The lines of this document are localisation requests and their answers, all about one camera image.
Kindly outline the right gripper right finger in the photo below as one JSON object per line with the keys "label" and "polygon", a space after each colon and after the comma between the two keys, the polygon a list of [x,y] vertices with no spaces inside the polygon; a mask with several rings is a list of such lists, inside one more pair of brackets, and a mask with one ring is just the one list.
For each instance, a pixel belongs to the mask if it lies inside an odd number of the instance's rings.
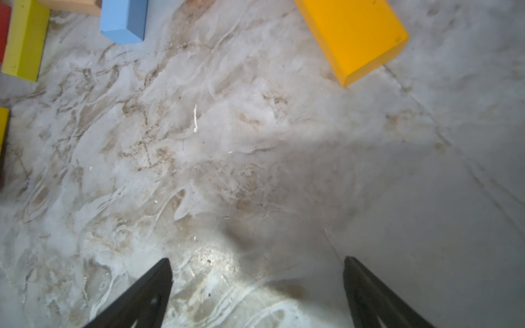
{"label": "right gripper right finger", "polygon": [[357,258],[345,258],[343,284],[355,327],[432,327]]}

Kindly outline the light blue block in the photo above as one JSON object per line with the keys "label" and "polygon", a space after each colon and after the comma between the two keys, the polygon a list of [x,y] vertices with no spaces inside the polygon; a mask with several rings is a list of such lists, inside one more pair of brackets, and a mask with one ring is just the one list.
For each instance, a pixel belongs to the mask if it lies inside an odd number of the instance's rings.
{"label": "light blue block", "polygon": [[119,45],[142,42],[147,10],[148,0],[103,0],[101,34]]}

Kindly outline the red block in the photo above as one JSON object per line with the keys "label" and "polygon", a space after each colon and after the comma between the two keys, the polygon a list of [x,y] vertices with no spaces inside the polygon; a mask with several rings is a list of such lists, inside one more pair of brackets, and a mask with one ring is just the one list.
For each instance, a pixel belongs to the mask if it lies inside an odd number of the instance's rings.
{"label": "red block", "polygon": [[8,40],[8,30],[10,26],[11,7],[0,3],[0,64],[4,62],[5,49]]}

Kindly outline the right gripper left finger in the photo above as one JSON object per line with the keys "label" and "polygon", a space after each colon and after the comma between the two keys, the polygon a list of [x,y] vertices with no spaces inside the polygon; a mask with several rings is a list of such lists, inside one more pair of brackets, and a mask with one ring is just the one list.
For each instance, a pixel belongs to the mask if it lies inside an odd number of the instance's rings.
{"label": "right gripper left finger", "polygon": [[168,258],[161,259],[87,327],[161,327],[172,289]]}

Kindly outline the lime yellow block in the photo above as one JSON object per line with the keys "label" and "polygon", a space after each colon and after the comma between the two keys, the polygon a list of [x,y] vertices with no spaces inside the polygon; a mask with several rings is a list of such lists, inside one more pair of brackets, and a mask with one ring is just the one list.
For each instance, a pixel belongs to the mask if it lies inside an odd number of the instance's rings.
{"label": "lime yellow block", "polygon": [[2,73],[37,81],[50,13],[38,1],[14,1]]}

